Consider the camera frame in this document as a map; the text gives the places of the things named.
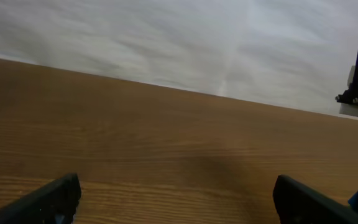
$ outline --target white sheet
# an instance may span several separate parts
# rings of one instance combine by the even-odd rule
[[[356,0],[0,0],[0,57],[337,114]]]

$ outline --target wooden surface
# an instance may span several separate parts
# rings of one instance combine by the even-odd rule
[[[278,223],[278,174],[357,190],[358,121],[0,60],[0,207],[68,172],[76,223]]]

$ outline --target brown tabletop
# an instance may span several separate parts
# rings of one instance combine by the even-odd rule
[[[0,207],[68,172],[75,223],[279,223],[279,174],[358,189],[358,121],[0,60]]]

